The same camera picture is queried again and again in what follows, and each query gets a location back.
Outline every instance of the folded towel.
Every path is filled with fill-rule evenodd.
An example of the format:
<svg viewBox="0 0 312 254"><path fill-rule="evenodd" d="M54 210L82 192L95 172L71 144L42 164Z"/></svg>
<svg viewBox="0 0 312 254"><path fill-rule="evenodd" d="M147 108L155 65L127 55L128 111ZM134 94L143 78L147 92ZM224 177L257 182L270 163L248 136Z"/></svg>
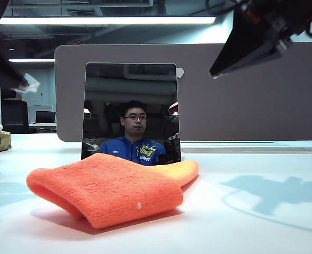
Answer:
<svg viewBox="0 0 312 254"><path fill-rule="evenodd" d="M193 160L144 166L95 153L58 168L36 169L26 182L38 196L76 219L86 217L94 228L101 229L179 206L181 186L193 180L198 170Z"/></svg>

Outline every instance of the office chair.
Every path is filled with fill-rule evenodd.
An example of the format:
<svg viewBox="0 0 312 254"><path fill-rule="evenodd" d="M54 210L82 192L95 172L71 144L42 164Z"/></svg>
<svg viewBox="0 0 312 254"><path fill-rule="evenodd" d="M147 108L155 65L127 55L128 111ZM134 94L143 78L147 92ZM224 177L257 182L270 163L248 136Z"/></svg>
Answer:
<svg viewBox="0 0 312 254"><path fill-rule="evenodd" d="M3 99L2 125L4 131L29 133L28 104L24 101Z"/></svg>

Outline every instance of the blue hoodie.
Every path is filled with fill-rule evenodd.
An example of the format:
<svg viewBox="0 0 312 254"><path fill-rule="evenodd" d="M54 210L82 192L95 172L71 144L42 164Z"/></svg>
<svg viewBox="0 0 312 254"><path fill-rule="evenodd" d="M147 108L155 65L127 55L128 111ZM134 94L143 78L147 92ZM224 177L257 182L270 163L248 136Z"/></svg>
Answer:
<svg viewBox="0 0 312 254"><path fill-rule="evenodd" d="M132 143L125 137L119 137L102 143L98 152L150 166L158 161L158 155L164 154L165 149L161 144L150 139L141 139Z"/></svg>

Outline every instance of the ceiling light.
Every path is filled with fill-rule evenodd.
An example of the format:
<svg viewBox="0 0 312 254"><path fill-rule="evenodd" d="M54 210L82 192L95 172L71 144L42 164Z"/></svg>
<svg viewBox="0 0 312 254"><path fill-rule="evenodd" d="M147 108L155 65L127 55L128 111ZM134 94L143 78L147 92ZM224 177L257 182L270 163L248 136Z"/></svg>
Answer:
<svg viewBox="0 0 312 254"><path fill-rule="evenodd" d="M10 62L54 62L54 59L9 59Z"/></svg>
<svg viewBox="0 0 312 254"><path fill-rule="evenodd" d="M212 24L215 17L3 17L0 24Z"/></svg>

